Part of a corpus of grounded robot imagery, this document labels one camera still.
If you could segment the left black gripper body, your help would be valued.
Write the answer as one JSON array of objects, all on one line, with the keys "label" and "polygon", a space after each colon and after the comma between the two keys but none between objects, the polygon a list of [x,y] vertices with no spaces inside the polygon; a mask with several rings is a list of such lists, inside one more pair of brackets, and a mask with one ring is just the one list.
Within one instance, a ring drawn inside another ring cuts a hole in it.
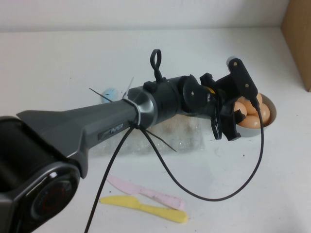
[{"label": "left black gripper body", "polygon": [[214,80],[209,73],[200,77],[201,85],[208,89],[211,97],[207,98],[214,105],[211,126],[214,132],[225,132],[225,120],[234,114],[234,80],[232,75],[226,75]]}]

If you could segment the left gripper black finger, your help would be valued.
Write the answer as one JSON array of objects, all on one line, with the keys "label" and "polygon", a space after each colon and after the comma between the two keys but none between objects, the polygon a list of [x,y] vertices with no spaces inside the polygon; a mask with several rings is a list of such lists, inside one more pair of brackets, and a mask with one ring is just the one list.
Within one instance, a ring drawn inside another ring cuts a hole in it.
[{"label": "left gripper black finger", "polygon": [[236,121],[234,114],[228,116],[227,119],[225,120],[225,135],[228,141],[235,141],[241,137],[241,134],[238,133],[236,129]]},{"label": "left gripper black finger", "polygon": [[234,112],[234,117],[236,122],[242,122],[246,119],[246,115],[243,114],[240,109]]}]

